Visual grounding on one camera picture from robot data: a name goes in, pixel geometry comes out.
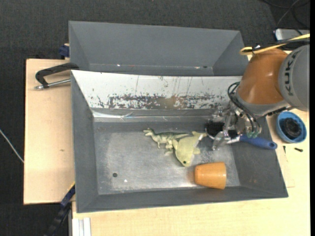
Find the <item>blue handle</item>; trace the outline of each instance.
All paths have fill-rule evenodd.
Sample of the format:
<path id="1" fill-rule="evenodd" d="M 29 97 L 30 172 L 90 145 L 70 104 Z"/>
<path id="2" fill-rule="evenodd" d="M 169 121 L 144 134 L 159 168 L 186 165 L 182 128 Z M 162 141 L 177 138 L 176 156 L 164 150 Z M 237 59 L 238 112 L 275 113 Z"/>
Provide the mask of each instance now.
<path id="1" fill-rule="evenodd" d="M 261 137 L 248 138 L 246 135 L 240 136 L 240 142 L 249 143 L 254 146 L 266 148 L 266 149 L 276 149 L 278 147 L 278 145 L 272 141 L 266 140 Z"/>

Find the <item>cable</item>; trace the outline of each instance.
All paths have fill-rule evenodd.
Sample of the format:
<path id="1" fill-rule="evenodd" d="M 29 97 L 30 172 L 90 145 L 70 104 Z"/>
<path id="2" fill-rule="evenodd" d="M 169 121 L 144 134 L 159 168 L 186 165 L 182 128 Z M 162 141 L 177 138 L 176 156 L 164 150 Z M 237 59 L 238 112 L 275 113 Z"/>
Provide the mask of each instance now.
<path id="1" fill-rule="evenodd" d="M 258 1 L 261 1 L 261 2 L 264 2 L 270 6 L 273 6 L 273 7 L 276 7 L 276 8 L 280 8 L 280 9 L 288 9 L 287 12 L 284 13 L 284 15 L 280 18 L 280 20 L 278 21 L 277 23 L 277 26 L 279 25 L 279 23 L 283 20 L 283 18 L 289 13 L 291 12 L 293 18 L 299 23 L 301 24 L 303 27 L 305 27 L 306 29 L 309 29 L 309 27 L 307 27 L 306 24 L 304 24 L 303 22 L 301 22 L 297 16 L 296 16 L 296 13 L 295 13 L 295 9 L 296 8 L 300 8 L 306 4 L 308 4 L 311 0 L 303 3 L 303 4 L 300 4 L 299 6 L 295 6 L 300 0 L 292 0 L 292 4 L 288 7 L 288 6 L 282 6 L 282 5 L 278 5 L 278 4 L 275 4 L 275 3 L 271 3 L 269 2 L 268 0 L 258 0 Z"/>
<path id="2" fill-rule="evenodd" d="M 285 12 L 285 14 L 282 15 L 282 17 L 281 17 L 281 18 L 278 20 L 278 22 L 277 22 L 277 25 L 276 25 L 277 28 L 278 28 L 280 22 L 283 20 L 283 18 L 284 18 L 289 12 L 292 13 L 291 10 L 294 9 L 294 5 L 295 5 L 296 3 L 298 3 L 299 1 L 300 1 L 300 0 L 296 0 L 293 4 L 291 4 L 291 6 L 288 8 L 288 10 Z M 300 23 L 300 24 L 302 24 L 305 28 L 307 28 L 307 26 L 306 26 L 304 23 L 300 22 L 299 20 L 297 20 L 297 22 Z"/>
<path id="3" fill-rule="evenodd" d="M 253 133 L 257 133 L 257 132 L 259 132 L 259 131 L 257 130 L 257 128 L 255 127 L 255 125 L 254 125 L 254 123 L 253 123 L 253 121 L 254 121 L 255 123 L 257 123 L 257 122 L 256 122 L 256 118 L 253 116 L 252 113 L 250 113 L 249 110 L 247 110 L 244 106 L 242 106 L 241 103 L 239 103 L 237 100 L 235 100 L 235 99 L 232 98 L 232 95 L 231 95 L 231 94 L 234 93 L 234 91 L 235 91 L 236 88 L 239 86 L 239 84 L 240 84 L 240 82 L 234 82 L 233 84 L 231 84 L 231 85 L 228 87 L 228 89 L 227 89 L 227 95 L 228 95 L 228 97 L 230 98 L 230 100 L 231 100 L 238 108 L 240 108 L 240 109 L 245 113 L 246 117 L 249 119 L 249 121 L 250 121 L 250 123 L 251 123 L 252 132 L 253 132 Z"/>
<path id="4" fill-rule="evenodd" d="M 7 136 L 2 132 L 2 130 L 0 129 L 0 133 L 3 135 L 3 137 L 5 138 L 5 140 L 9 143 L 9 145 L 11 146 L 11 148 L 13 149 L 14 153 L 17 155 L 17 157 L 21 160 L 22 163 L 24 163 L 23 158 L 20 156 L 20 154 L 18 153 L 18 151 L 15 149 L 15 147 L 13 146 L 13 144 L 10 142 L 10 140 L 7 138 Z"/>

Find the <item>orange cup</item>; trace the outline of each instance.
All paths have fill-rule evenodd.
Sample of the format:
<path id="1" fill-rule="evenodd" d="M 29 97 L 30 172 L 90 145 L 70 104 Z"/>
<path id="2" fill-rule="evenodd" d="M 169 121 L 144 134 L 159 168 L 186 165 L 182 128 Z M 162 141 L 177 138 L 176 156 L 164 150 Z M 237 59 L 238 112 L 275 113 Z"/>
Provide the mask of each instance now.
<path id="1" fill-rule="evenodd" d="M 206 163 L 195 167 L 195 183 L 223 190 L 226 185 L 226 167 L 224 162 Z"/>

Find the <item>gray bin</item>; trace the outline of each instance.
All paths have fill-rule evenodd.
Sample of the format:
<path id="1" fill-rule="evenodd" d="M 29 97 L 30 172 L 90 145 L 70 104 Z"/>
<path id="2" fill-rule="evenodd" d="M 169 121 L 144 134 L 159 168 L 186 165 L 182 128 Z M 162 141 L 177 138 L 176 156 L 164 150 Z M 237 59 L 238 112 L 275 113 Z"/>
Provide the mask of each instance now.
<path id="1" fill-rule="evenodd" d="M 184 167 L 143 132 L 203 132 L 241 79 L 242 47 L 237 31 L 70 22 L 71 62 L 85 70 L 71 73 L 77 211 L 287 197 L 274 150 L 235 143 L 211 151 L 205 138 Z M 224 190 L 194 184 L 195 165 L 218 161 Z"/>

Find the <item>black wire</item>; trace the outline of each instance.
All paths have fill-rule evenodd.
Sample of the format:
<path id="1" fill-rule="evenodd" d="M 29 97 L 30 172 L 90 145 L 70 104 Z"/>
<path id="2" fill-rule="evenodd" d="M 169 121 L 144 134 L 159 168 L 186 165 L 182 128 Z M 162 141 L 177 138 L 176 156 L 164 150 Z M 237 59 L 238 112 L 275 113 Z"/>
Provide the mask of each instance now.
<path id="1" fill-rule="evenodd" d="M 285 14 L 278 20 L 276 27 L 278 28 L 280 22 L 283 20 L 283 18 L 289 13 L 291 12 L 292 8 L 294 7 L 294 5 L 296 3 L 298 3 L 300 0 L 296 0 L 293 4 L 291 4 L 291 6 L 288 8 L 288 10 L 285 12 Z"/>
<path id="2" fill-rule="evenodd" d="M 268 4 L 268 5 L 271 5 L 271 6 L 277 7 L 277 8 L 289 9 L 289 7 L 287 7 L 287 6 L 277 5 L 277 4 L 271 3 L 271 2 L 269 2 L 269 1 L 267 1 L 267 0 L 259 0 L 259 1 L 264 2 L 264 3 L 266 3 L 266 4 Z"/>
<path id="3" fill-rule="evenodd" d="M 300 1 L 300 0 L 292 0 L 293 3 L 292 3 L 289 7 L 287 7 L 287 6 L 282 6 L 282 5 L 278 5 L 278 4 L 275 4 L 275 3 L 271 3 L 271 2 L 269 2 L 268 0 L 258 0 L 258 1 L 264 2 L 264 3 L 268 4 L 268 5 L 273 6 L 273 7 L 276 7 L 276 8 L 288 9 L 288 11 L 285 12 L 284 15 L 283 15 L 283 16 L 280 18 L 280 20 L 278 21 L 277 26 L 278 26 L 279 23 L 283 20 L 283 18 L 284 18 L 289 12 L 291 12 L 293 18 L 294 18 L 300 25 L 302 25 L 302 26 L 303 26 L 304 28 L 306 28 L 306 29 L 309 29 L 309 27 L 308 27 L 306 24 L 304 24 L 303 22 L 301 22 L 301 21 L 297 18 L 295 9 L 296 9 L 296 8 L 300 8 L 300 7 L 302 7 L 302 6 L 306 5 L 306 4 L 308 4 L 308 3 L 310 2 L 310 0 L 307 1 L 306 3 L 303 3 L 303 4 L 299 5 L 299 6 L 295 6 L 295 4 L 296 4 L 298 1 Z"/>
<path id="4" fill-rule="evenodd" d="M 230 98 L 230 100 L 238 107 L 240 108 L 241 110 L 243 110 L 243 112 L 245 113 L 246 117 L 249 119 L 250 123 L 251 123 L 251 126 L 252 126 L 252 132 L 257 132 L 257 129 L 255 128 L 254 126 L 254 123 L 252 120 L 254 120 L 255 123 L 256 122 L 256 118 L 253 116 L 253 114 L 251 114 L 244 106 L 242 106 L 237 100 L 233 99 L 232 98 L 232 93 L 234 93 L 235 89 L 239 86 L 240 82 L 234 82 L 233 84 L 231 84 L 228 89 L 227 89 L 227 95 L 228 97 Z"/>

